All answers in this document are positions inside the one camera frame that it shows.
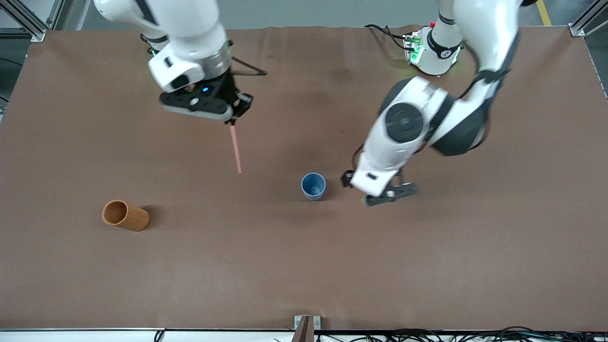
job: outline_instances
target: blue plastic cup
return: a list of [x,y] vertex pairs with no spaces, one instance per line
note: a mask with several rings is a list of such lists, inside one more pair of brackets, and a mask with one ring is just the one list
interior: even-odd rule
[[311,201],[319,200],[325,192],[325,178],[316,172],[311,172],[302,178],[302,192]]

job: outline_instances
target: black wire bundle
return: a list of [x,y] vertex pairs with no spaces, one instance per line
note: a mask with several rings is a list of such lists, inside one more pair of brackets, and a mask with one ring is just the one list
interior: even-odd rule
[[[332,335],[324,335],[324,334],[320,334],[320,335],[317,337],[317,342],[320,342],[320,338],[321,338],[321,336],[327,336],[327,337],[331,338],[332,340],[336,340],[336,341],[338,341],[338,342],[346,342],[346,341],[344,341],[344,340],[343,340],[343,339],[341,339],[341,338],[338,338],[338,337],[335,337],[335,336],[332,336]],[[389,336],[387,336],[386,338],[387,338],[387,339],[386,339],[385,341],[382,341],[382,340],[380,340],[379,338],[376,338],[376,337],[374,337],[374,336],[371,336],[371,335],[366,335],[365,337],[357,337],[357,338],[355,338],[355,339],[353,339],[353,340],[350,340],[350,341],[348,341],[348,342],[358,342],[358,341],[365,341],[365,342],[388,342],[390,337],[389,337]]]
[[449,342],[468,342],[474,338],[493,338],[491,342],[532,342],[531,338],[545,341],[587,342],[587,339],[583,336],[584,334],[579,332],[540,332],[527,327],[513,326],[498,331],[454,336]]
[[393,332],[392,337],[397,338],[397,342],[406,340],[415,340],[417,342],[443,342],[437,332],[439,331],[426,329],[399,329]]
[[[395,44],[397,46],[399,46],[401,49],[404,49],[406,51],[414,51],[414,49],[412,49],[411,47],[405,47],[405,46],[402,46],[401,44],[399,44],[399,42],[397,41],[397,39],[403,39],[403,36],[402,35],[396,35],[396,34],[392,33],[390,31],[388,25],[386,25],[386,26],[384,26],[384,28],[382,28],[382,27],[380,27],[378,25],[367,24],[364,27],[367,27],[369,29],[378,29],[380,32],[382,32],[385,35],[389,36],[395,42]],[[412,34],[412,32],[407,32],[407,33],[404,33],[404,34],[405,35],[409,35],[409,34]]]

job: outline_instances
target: pink straw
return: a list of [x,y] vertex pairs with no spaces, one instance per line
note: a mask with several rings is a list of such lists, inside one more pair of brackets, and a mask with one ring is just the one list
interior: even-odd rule
[[230,136],[232,137],[234,158],[237,159],[237,172],[242,173],[243,171],[241,170],[241,154],[238,152],[237,128],[234,125],[230,125]]

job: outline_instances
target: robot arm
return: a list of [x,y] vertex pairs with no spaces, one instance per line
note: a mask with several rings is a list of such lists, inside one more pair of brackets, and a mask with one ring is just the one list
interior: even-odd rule
[[235,85],[216,0],[94,0],[108,20],[142,32],[155,53],[148,67],[175,113],[234,124],[253,97]]
[[406,60],[428,75],[441,75],[456,62],[462,43],[462,33],[454,19],[454,0],[436,0],[439,5],[437,21],[412,33],[406,42]]
[[411,183],[392,186],[406,161],[428,144],[444,155],[476,148],[488,112],[517,49],[521,0],[454,0],[455,22],[478,61],[468,99],[454,99],[422,77],[398,82],[388,93],[365,140],[354,173],[343,184],[368,196],[371,206],[416,193]]

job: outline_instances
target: wooden cup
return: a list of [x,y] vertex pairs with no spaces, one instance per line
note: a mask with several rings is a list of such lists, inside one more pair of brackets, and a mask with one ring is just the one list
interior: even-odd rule
[[114,200],[103,207],[102,220],[111,226],[139,232],[148,226],[150,215],[142,208],[122,200]]

